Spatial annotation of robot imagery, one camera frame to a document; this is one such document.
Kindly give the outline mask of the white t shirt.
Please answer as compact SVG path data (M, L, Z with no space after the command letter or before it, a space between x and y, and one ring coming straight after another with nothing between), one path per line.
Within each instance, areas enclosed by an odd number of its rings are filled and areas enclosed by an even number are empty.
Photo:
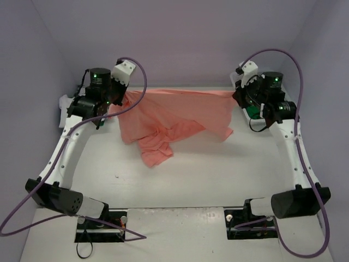
M59 108L61 110L59 128L64 128L66 119L68 117L68 108L73 101L73 98L68 97L66 94L59 99Z

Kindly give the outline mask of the pink t shirt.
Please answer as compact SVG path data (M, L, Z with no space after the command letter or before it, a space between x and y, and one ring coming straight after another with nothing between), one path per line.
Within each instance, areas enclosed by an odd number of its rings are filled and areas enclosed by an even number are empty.
M125 144L136 142L142 161L152 168L173 156L170 144L208 131L225 141L237 105L232 91L151 89L127 91L122 105L111 105L117 114Z

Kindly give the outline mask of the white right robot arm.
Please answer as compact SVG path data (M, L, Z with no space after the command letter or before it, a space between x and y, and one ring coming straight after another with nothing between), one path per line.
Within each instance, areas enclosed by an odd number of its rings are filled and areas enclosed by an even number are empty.
M286 188L280 193L245 201L241 211L244 223L253 225L261 216L278 219L316 215L330 199L328 187L321 186L306 154L300 121L296 118L297 106L286 100L281 84L283 74L253 70L238 75L231 73L235 90L233 98L243 110L255 108L253 117L265 122L278 148L282 176Z

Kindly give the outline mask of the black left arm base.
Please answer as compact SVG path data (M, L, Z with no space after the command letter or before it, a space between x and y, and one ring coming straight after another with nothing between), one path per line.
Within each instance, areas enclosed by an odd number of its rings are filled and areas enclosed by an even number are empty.
M109 223L126 228L127 210L109 210ZM75 230L75 243L116 243L124 242L125 232L109 225L79 217Z

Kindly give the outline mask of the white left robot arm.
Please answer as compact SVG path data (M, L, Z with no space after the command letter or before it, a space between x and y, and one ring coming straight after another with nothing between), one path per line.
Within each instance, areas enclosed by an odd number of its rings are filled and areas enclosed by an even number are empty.
M88 139L103 125L110 105L121 105L135 68L123 61L112 70L86 70L90 84L84 94L75 94L68 106L65 126L49 163L37 179L29 179L25 185L40 207L67 216L89 217L97 229L108 225L108 204L71 190L71 185Z

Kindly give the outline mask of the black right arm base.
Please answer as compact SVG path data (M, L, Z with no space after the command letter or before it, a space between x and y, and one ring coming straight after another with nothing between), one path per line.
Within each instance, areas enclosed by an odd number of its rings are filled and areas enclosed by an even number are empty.
M228 240L278 238L273 219L253 215L249 205L224 208L224 217Z

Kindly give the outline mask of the white laundry basket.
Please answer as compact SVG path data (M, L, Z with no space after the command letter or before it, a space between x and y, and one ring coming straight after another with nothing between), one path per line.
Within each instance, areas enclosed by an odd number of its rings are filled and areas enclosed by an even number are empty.
M236 82L238 82L240 80L240 76L238 76L238 74L236 72L231 72L229 74L229 76L230 76L230 80L232 83L232 87L233 87L234 91L236 91L238 88L238 85L236 84ZM248 114L246 109L242 109L242 112L243 112L243 115L245 117L246 123L249 123L249 121L251 121L251 124L253 126L262 125L264 123L264 119L262 119L262 118L257 118L257 119L251 118L251 116Z

